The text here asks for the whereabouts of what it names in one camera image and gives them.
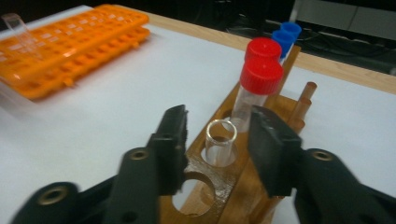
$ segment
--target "red cap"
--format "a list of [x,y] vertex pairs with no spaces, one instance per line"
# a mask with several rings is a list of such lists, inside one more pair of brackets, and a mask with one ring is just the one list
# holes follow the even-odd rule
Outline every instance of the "red cap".
[[251,58],[245,62],[239,81],[247,91],[258,95],[269,95],[276,91],[282,76],[283,68],[279,62]]
[[252,57],[274,59],[279,61],[282,48],[275,40],[265,37],[258,37],[251,40],[247,45],[245,61]]

